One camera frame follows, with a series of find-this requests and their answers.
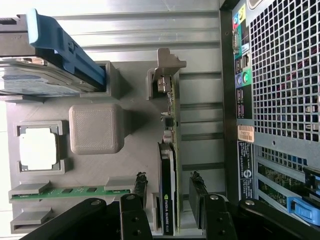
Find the white sticker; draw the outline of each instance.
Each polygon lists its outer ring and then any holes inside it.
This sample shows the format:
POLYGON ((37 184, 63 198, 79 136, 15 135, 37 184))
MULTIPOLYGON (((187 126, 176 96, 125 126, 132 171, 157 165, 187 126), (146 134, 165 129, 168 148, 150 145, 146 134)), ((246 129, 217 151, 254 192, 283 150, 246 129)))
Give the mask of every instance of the white sticker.
POLYGON ((255 129, 253 126, 238 126, 238 139, 253 143, 255 141, 255 129))

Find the metal bracket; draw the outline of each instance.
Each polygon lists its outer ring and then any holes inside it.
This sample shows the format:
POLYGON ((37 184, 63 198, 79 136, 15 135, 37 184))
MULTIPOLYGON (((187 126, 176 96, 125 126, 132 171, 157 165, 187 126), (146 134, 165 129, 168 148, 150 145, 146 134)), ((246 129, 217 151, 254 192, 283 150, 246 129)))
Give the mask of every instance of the metal bracket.
POLYGON ((181 68, 187 66, 186 61, 180 61, 175 54, 170 54, 169 48, 159 48, 157 50, 158 67, 154 70, 153 81, 157 81, 161 77, 173 76, 181 68))
POLYGON ((187 66, 187 62, 180 61, 175 54, 171 54, 169 48, 159 48, 157 50, 157 58, 157 68, 149 69, 146 77, 147 100, 154 98, 154 82, 157 82, 158 92, 170 92, 171 76, 175 75, 181 68, 187 66))

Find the blue drive bracket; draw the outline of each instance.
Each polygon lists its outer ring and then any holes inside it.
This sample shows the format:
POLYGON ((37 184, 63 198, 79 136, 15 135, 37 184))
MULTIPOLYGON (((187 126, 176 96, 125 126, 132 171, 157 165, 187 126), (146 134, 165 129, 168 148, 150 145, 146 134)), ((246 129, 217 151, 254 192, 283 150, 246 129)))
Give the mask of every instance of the blue drive bracket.
POLYGON ((53 17, 38 14, 32 9, 26 14, 29 44, 35 48, 54 50, 62 59, 64 69, 75 74, 75 69, 106 86, 106 73, 63 30, 53 17))

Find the rear i/o panel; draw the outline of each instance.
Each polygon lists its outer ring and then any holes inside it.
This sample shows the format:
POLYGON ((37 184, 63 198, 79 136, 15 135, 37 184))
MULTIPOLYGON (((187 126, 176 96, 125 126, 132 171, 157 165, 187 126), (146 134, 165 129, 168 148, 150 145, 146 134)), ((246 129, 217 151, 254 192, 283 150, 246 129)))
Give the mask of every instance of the rear i/o panel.
POLYGON ((252 2, 232 11, 238 146, 251 144, 256 199, 320 226, 320 3, 252 2))

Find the label sticker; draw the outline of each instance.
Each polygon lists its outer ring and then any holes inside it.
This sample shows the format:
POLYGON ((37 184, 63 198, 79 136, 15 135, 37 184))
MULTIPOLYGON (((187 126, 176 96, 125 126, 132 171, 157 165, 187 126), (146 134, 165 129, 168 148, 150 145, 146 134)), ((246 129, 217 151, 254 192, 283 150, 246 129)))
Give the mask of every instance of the label sticker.
POLYGON ((253 143, 255 141, 255 129, 253 126, 238 126, 238 139, 253 143))
POLYGON ((252 159, 252 145, 245 141, 238 141, 238 173, 239 199, 254 198, 254 168, 252 159))

